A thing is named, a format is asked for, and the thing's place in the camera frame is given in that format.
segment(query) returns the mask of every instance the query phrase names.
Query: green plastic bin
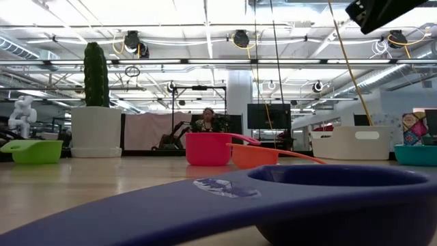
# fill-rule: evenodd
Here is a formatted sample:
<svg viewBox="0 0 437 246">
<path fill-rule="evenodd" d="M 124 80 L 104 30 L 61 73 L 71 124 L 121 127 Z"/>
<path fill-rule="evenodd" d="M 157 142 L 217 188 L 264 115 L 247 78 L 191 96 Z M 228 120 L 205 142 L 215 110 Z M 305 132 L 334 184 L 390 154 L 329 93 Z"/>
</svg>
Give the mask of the green plastic bin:
<svg viewBox="0 0 437 246">
<path fill-rule="evenodd" d="M 401 165 L 437 167 L 437 146 L 395 146 L 396 159 Z"/>
<path fill-rule="evenodd" d="M 55 164 L 61 158 L 62 141 L 13 140 L 1 147 L 0 151 L 12 153 L 17 164 Z"/>
</svg>

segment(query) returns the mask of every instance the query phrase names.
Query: white robot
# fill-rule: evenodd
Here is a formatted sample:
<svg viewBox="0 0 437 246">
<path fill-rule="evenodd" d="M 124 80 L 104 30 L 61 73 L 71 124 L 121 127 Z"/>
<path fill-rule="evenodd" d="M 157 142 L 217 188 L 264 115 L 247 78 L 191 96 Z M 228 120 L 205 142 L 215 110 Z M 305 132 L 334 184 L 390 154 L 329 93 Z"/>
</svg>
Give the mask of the white robot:
<svg viewBox="0 0 437 246">
<path fill-rule="evenodd" d="M 29 138 L 30 123 L 36 122 L 36 110 L 31 108 L 33 102 L 32 96 L 20 96 L 14 103 L 15 109 L 12 115 L 9 117 L 8 125 L 9 129 L 14 130 L 17 126 L 20 127 L 21 137 Z"/>
</svg>

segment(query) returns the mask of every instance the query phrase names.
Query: yellow cable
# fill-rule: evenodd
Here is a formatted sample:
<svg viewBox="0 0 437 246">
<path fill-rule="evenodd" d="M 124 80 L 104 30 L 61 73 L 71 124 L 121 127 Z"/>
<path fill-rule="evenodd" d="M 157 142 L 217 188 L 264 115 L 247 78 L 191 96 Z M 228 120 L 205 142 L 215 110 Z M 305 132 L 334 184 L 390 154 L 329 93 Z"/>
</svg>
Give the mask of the yellow cable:
<svg viewBox="0 0 437 246">
<path fill-rule="evenodd" d="M 390 37 L 393 36 L 391 34 L 387 37 L 387 40 L 389 40 L 389 42 L 392 42 L 393 44 L 408 46 L 408 45 L 413 45 L 413 44 L 417 44 L 419 42 L 422 42 L 426 38 L 426 33 L 427 32 L 428 32 L 428 29 L 425 29 L 425 34 L 423 34 L 423 37 L 420 40 L 417 40 L 416 42 L 411 42 L 411 43 L 399 43 L 399 42 L 395 42 L 395 41 L 392 41 L 390 39 Z"/>
<path fill-rule="evenodd" d="M 117 54 L 121 54 L 121 53 L 123 53 L 123 51 L 124 51 L 124 38 L 125 38 L 125 37 L 126 37 L 126 36 L 123 36 L 123 43 L 122 43 L 122 50 L 121 50 L 121 51 L 118 51 L 118 50 L 115 48 L 115 42 L 112 43 L 112 49 L 114 50 L 115 53 L 117 53 Z"/>
<path fill-rule="evenodd" d="M 332 1 L 333 0 L 328 0 L 329 10 L 330 10 L 330 13 L 333 15 L 335 31 L 337 31 L 337 37 L 339 38 L 339 41 L 340 41 L 341 50 L 343 51 L 343 55 L 344 55 L 344 58 L 346 60 L 346 65 L 348 65 L 348 70 L 349 70 L 350 77 L 352 78 L 352 82 L 355 85 L 356 93 L 358 93 L 358 96 L 360 97 L 361 103 L 363 104 L 363 108 L 364 108 L 364 111 L 365 111 L 366 116 L 367 116 L 367 120 L 369 120 L 369 125 L 373 126 L 373 122 L 372 122 L 372 120 L 370 118 L 369 111 L 367 110 L 366 103 L 365 103 L 365 101 L 363 99 L 363 96 L 361 95 L 360 88 L 358 88 L 358 84 L 356 83 L 356 79 L 355 79 L 354 73 L 352 72 L 352 69 L 350 67 L 349 59 L 348 59 L 348 54 L 346 54 L 346 50 L 344 49 L 343 40 L 341 39 L 341 36 L 340 36 L 339 27 L 337 25 L 337 21 L 335 21 Z"/>
<path fill-rule="evenodd" d="M 408 51 L 408 47 L 404 45 L 405 52 L 407 53 L 408 59 L 411 59 L 410 51 Z"/>
<path fill-rule="evenodd" d="M 232 35 L 232 43 L 233 43 L 236 47 L 238 47 L 238 46 L 234 43 L 234 35 Z M 245 50 L 247 50 L 247 56 L 249 57 L 249 59 L 251 58 L 251 53 L 250 53 L 250 51 L 249 51 L 251 48 L 245 48 Z M 267 113 L 268 124 L 270 125 L 270 130 L 271 130 L 272 133 L 273 133 L 273 137 L 274 137 L 273 144 L 274 144 L 274 148 L 276 149 L 276 133 L 274 133 L 274 131 L 273 131 L 272 121 L 270 120 L 270 114 L 268 113 L 267 102 L 264 100 L 264 98 L 262 97 L 261 93 L 259 92 L 259 81 L 258 81 L 258 76 L 255 76 L 255 73 L 253 72 L 253 69 L 251 69 L 251 70 L 252 70 L 253 78 L 255 79 L 255 82 L 256 82 L 256 84 L 257 84 L 258 94 L 259 94 L 259 96 L 261 97 L 261 99 L 263 100 L 263 102 L 264 102 L 264 106 L 266 106 L 266 113 Z"/>
</svg>

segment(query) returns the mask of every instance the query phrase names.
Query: light fixture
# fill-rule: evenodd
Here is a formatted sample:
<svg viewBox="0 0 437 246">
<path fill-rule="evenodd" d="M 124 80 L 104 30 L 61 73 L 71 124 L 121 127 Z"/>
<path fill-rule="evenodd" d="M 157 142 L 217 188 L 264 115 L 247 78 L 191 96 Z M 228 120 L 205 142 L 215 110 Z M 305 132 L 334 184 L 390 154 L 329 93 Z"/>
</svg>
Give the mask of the light fixture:
<svg viewBox="0 0 437 246">
<path fill-rule="evenodd" d="M 400 59 L 397 60 L 398 64 L 430 64 L 437 63 L 437 59 Z"/>
<path fill-rule="evenodd" d="M 293 113 L 291 112 L 292 115 L 315 115 L 315 113 Z"/>
<path fill-rule="evenodd" d="M 63 102 L 53 102 L 56 105 L 62 106 L 62 107 L 66 107 L 66 108 L 71 108 L 70 105 L 63 103 Z"/>
<path fill-rule="evenodd" d="M 116 62 L 120 64 L 180 64 L 179 59 L 129 59 Z"/>
<path fill-rule="evenodd" d="M 21 65 L 23 61 L 5 61 L 6 65 L 14 66 L 14 65 Z M 42 61 L 26 61 L 29 65 L 44 65 L 44 62 Z"/>
<path fill-rule="evenodd" d="M 190 64 L 250 64 L 250 59 L 190 59 Z"/>
<path fill-rule="evenodd" d="M 389 59 L 349 59 L 350 64 L 387 64 Z M 330 59 L 329 64 L 346 64 L 345 59 Z"/>
<path fill-rule="evenodd" d="M 167 84 L 167 92 L 171 93 L 174 87 L 175 84 L 173 83 L 173 81 L 170 81 L 170 83 Z"/>
<path fill-rule="evenodd" d="M 80 101 L 81 98 L 47 98 L 49 101 Z"/>
<path fill-rule="evenodd" d="M 281 98 L 265 98 L 264 100 L 282 100 Z M 284 98 L 284 100 L 314 101 L 316 98 Z"/>
<path fill-rule="evenodd" d="M 323 83 L 320 81 L 317 81 L 313 84 L 313 92 L 314 93 L 320 93 L 323 90 Z"/>
<path fill-rule="evenodd" d="M 260 59 L 258 60 L 260 64 L 277 64 L 277 59 Z M 280 59 L 280 64 L 318 64 L 319 59 Z"/>
<path fill-rule="evenodd" d="M 387 38 L 387 41 L 389 46 L 393 49 L 403 48 L 404 45 L 402 44 L 408 43 L 406 36 L 402 34 L 402 30 L 390 30 L 390 36 Z"/>
<path fill-rule="evenodd" d="M 290 109 L 291 112 L 301 112 L 301 111 L 310 111 L 314 112 L 315 109 Z"/>
<path fill-rule="evenodd" d="M 23 93 L 23 94 L 28 94 L 31 96 L 38 96 L 38 97 L 47 97 L 48 96 L 48 94 L 46 94 L 44 92 L 36 91 L 36 90 L 19 90 L 18 92 Z"/>
<path fill-rule="evenodd" d="M 118 55 L 116 55 L 116 54 L 109 54 L 109 55 L 112 56 L 112 57 L 115 57 L 117 59 L 120 59 L 120 57 L 118 57 Z"/>
<path fill-rule="evenodd" d="M 270 81 L 270 83 L 268 84 L 268 89 L 274 90 L 275 88 L 276 88 L 276 84 L 273 83 L 273 81 Z"/>
<path fill-rule="evenodd" d="M 139 59 L 149 59 L 149 47 L 140 41 L 138 31 L 128 31 L 128 34 L 124 37 L 124 46 L 129 53 L 138 54 Z"/>
<path fill-rule="evenodd" d="M 71 61 L 51 61 L 52 65 L 83 65 L 81 60 L 71 60 Z"/>
<path fill-rule="evenodd" d="M 323 100 L 327 101 L 337 101 L 337 100 L 358 100 L 357 98 L 323 98 Z"/>
</svg>

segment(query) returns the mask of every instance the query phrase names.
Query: cactus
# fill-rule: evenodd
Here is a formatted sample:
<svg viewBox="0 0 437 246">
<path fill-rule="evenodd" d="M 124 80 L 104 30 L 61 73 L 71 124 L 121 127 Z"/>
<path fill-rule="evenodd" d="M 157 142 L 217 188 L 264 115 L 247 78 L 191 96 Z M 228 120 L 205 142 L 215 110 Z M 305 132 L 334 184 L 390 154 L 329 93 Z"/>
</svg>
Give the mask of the cactus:
<svg viewBox="0 0 437 246">
<path fill-rule="evenodd" d="M 85 102 L 88 107 L 109 107 L 107 60 L 102 48 L 91 42 L 85 49 Z"/>
</svg>

